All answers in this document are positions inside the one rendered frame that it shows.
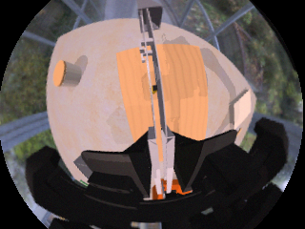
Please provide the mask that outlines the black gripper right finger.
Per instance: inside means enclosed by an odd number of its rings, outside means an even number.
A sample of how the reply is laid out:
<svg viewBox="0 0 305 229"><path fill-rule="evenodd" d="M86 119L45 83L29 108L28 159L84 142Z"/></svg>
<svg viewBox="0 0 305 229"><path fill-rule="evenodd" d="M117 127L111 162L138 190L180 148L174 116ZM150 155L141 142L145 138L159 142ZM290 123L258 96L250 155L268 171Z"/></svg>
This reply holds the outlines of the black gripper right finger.
<svg viewBox="0 0 305 229"><path fill-rule="evenodd" d="M194 181L205 157L224 148L225 145L235 144L237 130L231 129L201 141L177 134L175 131L173 134L175 145L173 171L180 188L183 192L187 192L192 190L190 184Z"/></svg>

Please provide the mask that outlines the grey cylindrical container with orange lid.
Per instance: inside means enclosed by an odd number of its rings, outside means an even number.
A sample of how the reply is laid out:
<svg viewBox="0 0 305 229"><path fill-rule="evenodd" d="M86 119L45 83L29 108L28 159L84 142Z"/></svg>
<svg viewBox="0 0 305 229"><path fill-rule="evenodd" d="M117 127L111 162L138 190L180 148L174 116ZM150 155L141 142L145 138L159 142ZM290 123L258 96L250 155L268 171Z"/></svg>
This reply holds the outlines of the grey cylindrical container with orange lid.
<svg viewBox="0 0 305 229"><path fill-rule="evenodd" d="M81 69L80 66L76 66L71 62L58 61L58 64L54 66L53 84L54 87L77 87L77 84L81 80Z"/></svg>

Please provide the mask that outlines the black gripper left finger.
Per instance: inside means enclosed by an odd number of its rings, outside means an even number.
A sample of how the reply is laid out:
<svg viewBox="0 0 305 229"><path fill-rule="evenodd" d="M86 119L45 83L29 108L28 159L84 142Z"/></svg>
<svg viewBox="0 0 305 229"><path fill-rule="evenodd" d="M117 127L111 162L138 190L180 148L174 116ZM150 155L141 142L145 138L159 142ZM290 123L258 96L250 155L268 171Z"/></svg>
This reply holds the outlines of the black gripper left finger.
<svg viewBox="0 0 305 229"><path fill-rule="evenodd" d="M148 133L149 130L121 153L85 150L80 154L81 159L91 168L91 172L132 177L134 184L137 184L138 190L144 195L144 198L150 198L153 164L150 156Z"/></svg>

